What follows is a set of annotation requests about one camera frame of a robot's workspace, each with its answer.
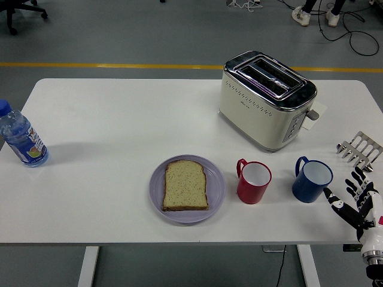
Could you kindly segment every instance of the bread slice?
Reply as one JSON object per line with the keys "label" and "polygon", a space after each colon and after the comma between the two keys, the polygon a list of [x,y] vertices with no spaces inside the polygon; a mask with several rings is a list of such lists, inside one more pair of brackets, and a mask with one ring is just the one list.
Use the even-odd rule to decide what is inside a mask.
{"label": "bread slice", "polygon": [[206,174],[203,166],[191,160],[172,161],[165,170],[162,210],[208,210]]}

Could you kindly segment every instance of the lavender plate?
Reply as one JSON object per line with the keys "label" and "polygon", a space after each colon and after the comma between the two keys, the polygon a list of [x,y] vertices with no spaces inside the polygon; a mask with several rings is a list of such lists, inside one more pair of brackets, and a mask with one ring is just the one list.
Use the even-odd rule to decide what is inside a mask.
{"label": "lavender plate", "polygon": [[[193,160],[203,166],[203,171],[206,174],[206,195],[208,197],[209,210],[162,211],[166,165],[176,160]],[[207,219],[216,213],[225,198],[226,185],[222,173],[214,163],[197,155],[186,154],[169,158],[160,164],[151,176],[149,189],[151,201],[162,215],[180,223],[195,223]]]}

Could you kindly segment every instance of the water bottle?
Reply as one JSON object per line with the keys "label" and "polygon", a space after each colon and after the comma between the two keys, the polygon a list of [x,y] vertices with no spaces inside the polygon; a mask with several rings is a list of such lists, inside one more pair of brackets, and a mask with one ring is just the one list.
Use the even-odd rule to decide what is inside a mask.
{"label": "water bottle", "polygon": [[31,123],[6,100],[0,100],[0,135],[29,167],[39,166],[48,159],[48,149]]}

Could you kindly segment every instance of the sneaker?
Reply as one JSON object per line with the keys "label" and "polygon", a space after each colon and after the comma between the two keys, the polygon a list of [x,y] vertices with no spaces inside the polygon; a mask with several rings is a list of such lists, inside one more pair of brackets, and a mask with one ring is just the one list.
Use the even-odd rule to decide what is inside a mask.
{"label": "sneaker", "polygon": [[336,25],[338,24],[338,21],[339,21],[339,15],[334,15],[333,13],[331,13],[331,9],[329,9],[326,13],[326,19],[329,21],[329,26],[330,27],[336,27]]}
{"label": "sneaker", "polygon": [[309,26],[311,15],[307,12],[304,12],[302,8],[303,6],[295,8],[291,16],[293,16],[293,19],[297,21],[301,26],[306,27]]}

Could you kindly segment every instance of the cup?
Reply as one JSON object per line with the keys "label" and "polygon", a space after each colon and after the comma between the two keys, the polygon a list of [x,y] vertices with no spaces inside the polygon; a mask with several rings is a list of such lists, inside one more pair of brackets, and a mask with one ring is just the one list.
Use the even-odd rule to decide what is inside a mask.
{"label": "cup", "polygon": [[316,201],[334,177],[328,165],[318,160],[308,160],[307,157],[298,158],[295,175],[297,178],[292,187],[293,194],[305,203]]}
{"label": "cup", "polygon": [[271,181],[270,169],[258,161],[248,163],[242,158],[237,162],[237,174],[238,197],[247,204],[258,203]]}

